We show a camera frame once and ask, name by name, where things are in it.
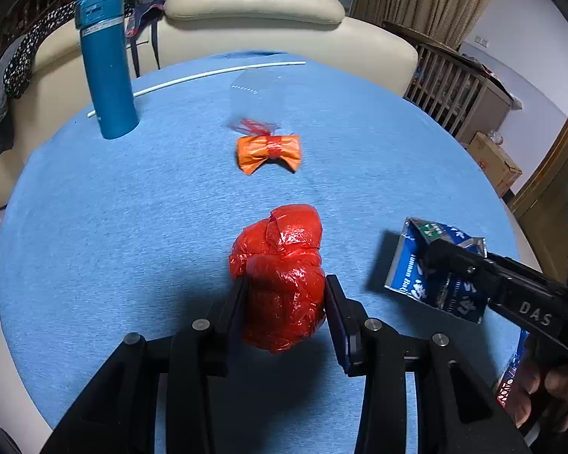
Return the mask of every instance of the human hand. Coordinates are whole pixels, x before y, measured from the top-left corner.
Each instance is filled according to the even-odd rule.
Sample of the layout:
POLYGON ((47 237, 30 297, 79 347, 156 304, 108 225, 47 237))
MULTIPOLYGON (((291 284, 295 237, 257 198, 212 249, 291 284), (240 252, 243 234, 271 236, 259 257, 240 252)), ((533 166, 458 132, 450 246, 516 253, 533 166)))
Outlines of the human hand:
MULTIPOLYGON (((534 394, 541 384, 541 371, 533 360, 535 339, 529 336, 524 345, 524 353, 517 368, 505 409, 516 427, 523 425, 531 412, 530 395, 534 394)), ((545 388, 552 397, 565 403, 563 417, 556 419, 555 430, 564 432, 568 428, 568 363, 550 370, 545 376, 545 388)))

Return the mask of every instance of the electrical outlet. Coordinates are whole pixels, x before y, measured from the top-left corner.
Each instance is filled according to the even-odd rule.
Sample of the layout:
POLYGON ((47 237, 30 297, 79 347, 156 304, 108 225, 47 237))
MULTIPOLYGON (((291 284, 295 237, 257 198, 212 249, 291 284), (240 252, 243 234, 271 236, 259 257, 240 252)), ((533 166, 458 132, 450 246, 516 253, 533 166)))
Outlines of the electrical outlet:
POLYGON ((486 39, 484 39, 483 37, 476 36, 476 42, 477 42, 480 46, 484 46, 485 48, 488 47, 488 41, 487 41, 486 39))

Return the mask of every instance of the blue thermos bottle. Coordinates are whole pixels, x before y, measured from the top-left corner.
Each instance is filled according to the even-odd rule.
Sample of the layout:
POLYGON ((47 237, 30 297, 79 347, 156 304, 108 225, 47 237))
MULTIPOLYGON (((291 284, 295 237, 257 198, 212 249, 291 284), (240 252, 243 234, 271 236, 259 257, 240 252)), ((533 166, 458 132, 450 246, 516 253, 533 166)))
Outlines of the blue thermos bottle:
POLYGON ((76 28, 101 134, 119 138, 139 123, 126 59, 124 0, 78 0, 76 28))

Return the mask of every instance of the thermos lid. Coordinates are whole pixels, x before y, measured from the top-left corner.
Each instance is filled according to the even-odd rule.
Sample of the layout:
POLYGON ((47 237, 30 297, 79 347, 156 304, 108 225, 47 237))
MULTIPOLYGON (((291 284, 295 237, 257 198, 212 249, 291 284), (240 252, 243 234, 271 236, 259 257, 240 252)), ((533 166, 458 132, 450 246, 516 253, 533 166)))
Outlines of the thermos lid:
POLYGON ((78 0, 76 28, 84 29, 97 22, 124 15, 124 0, 78 0))

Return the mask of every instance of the blue packaging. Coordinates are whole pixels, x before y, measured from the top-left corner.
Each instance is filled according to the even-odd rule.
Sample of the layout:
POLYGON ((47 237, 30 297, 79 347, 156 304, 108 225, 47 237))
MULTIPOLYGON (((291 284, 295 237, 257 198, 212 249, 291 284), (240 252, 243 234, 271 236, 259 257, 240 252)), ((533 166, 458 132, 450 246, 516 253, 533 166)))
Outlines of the blue packaging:
POLYGON ((407 218, 385 281, 385 288, 465 321, 482 322, 488 299, 479 294, 471 283, 442 271, 431 270, 425 274, 417 257, 419 247, 438 238, 446 239, 483 257, 487 255, 484 239, 481 237, 470 237, 452 225, 407 218))
POLYGON ((518 365, 520 365, 521 356, 524 353, 524 342, 528 337, 528 331, 521 330, 520 333, 520 340, 517 344, 517 349, 515 353, 509 359, 507 363, 507 368, 503 372, 500 380, 498 381, 495 391, 497 395, 497 401, 505 406, 507 402, 507 397, 509 397, 509 391, 511 390, 511 385, 513 384, 513 379, 515 378, 515 374, 517 372, 518 365))

